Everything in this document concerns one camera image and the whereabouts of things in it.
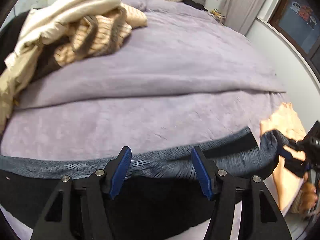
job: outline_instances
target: screw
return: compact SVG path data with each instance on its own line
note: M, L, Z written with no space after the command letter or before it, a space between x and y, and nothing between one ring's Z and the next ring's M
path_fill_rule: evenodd
M69 181L69 179L70 179L70 177L69 177L68 175L63 176L63 177L61 178L61 180L62 180L63 182L67 182L67 181Z
M220 175L221 177L226 176L227 172L225 170L218 170L218 175Z
M259 176L253 176L252 179L254 182L257 182L257 183L261 181L261 178Z
M96 175L97 176L102 176L104 174L104 170L97 170Z

